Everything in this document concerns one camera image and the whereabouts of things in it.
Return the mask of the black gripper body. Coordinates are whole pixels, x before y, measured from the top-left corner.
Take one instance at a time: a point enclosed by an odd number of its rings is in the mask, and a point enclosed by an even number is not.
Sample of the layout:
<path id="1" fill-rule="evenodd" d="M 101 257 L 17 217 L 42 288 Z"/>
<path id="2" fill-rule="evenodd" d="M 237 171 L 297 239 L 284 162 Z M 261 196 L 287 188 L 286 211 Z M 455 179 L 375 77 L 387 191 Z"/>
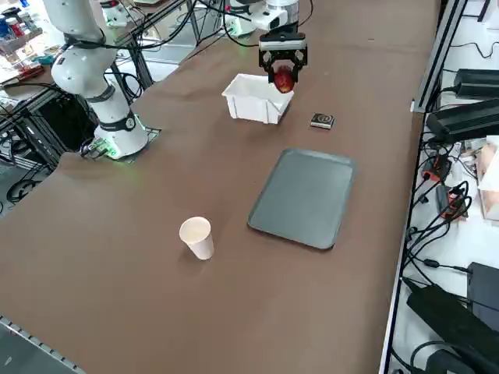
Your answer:
<path id="1" fill-rule="evenodd" d="M 306 35 L 299 32 L 298 23 L 274 28 L 260 36 L 261 51 L 297 51 L 307 47 Z"/>

